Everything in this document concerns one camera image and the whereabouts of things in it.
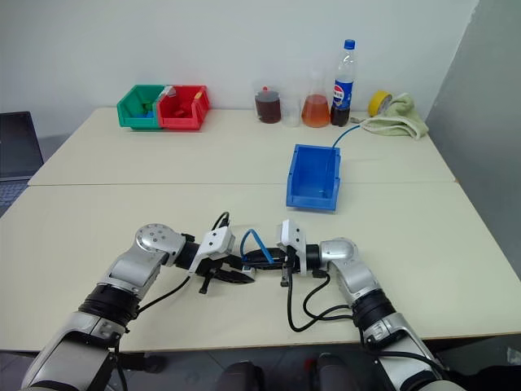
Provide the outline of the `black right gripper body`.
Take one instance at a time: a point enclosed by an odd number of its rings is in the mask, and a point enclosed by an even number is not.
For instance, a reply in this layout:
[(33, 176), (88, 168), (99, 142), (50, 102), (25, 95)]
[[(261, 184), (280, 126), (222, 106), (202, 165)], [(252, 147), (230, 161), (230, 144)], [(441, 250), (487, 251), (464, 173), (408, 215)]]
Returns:
[(288, 245), (285, 250), (286, 256), (282, 263), (282, 279), (280, 285), (283, 288), (290, 288), (292, 285), (293, 268), (296, 260), (296, 250)]

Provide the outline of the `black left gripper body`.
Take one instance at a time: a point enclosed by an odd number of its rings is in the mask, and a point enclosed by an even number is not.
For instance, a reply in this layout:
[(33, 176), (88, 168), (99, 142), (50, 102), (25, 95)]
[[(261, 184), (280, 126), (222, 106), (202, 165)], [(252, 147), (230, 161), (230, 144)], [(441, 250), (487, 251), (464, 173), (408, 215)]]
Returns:
[(229, 272), (221, 269), (226, 260), (227, 257), (217, 260), (205, 258), (200, 262), (197, 269), (197, 275), (204, 278), (203, 284), (199, 289), (200, 294), (206, 294), (208, 292), (208, 286), (212, 279), (217, 279), (226, 283), (230, 282)]

